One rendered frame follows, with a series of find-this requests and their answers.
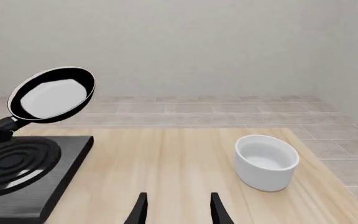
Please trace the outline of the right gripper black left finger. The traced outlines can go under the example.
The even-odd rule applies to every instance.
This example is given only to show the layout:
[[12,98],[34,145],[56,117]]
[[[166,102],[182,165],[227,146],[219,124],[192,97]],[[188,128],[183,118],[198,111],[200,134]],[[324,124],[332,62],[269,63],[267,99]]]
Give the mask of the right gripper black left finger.
[[147,211],[147,193],[141,192],[124,224],[146,224]]

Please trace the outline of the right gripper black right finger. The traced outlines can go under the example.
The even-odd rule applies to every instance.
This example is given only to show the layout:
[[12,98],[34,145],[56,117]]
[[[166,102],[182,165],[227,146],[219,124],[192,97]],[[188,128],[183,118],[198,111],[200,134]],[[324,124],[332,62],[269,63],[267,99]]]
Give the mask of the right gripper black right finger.
[[210,210],[213,224],[234,224],[217,192],[211,193]]

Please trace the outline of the black frying pan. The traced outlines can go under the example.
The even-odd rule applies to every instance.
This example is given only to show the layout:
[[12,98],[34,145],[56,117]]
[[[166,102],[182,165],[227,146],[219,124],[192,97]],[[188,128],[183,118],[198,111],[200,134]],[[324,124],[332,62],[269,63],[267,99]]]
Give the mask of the black frying pan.
[[56,67],[38,72],[18,85],[7,99],[10,116],[0,129],[12,132],[30,123],[63,121],[79,113],[96,89],[94,75],[81,67]]

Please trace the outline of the flat black stove plate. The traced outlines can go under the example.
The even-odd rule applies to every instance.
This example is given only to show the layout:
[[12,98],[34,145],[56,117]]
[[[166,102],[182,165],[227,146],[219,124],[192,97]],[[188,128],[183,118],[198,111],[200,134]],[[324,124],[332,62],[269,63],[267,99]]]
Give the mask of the flat black stove plate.
[[0,143],[0,224],[44,224],[93,147],[92,136]]

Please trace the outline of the white round bowl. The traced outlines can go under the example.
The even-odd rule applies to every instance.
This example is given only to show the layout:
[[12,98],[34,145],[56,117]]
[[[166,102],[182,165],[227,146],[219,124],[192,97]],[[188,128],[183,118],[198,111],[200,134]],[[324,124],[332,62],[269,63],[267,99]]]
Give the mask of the white round bowl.
[[300,163],[300,155],[294,147],[272,136],[243,136],[236,141],[234,149],[237,176],[243,183],[263,192],[286,188]]

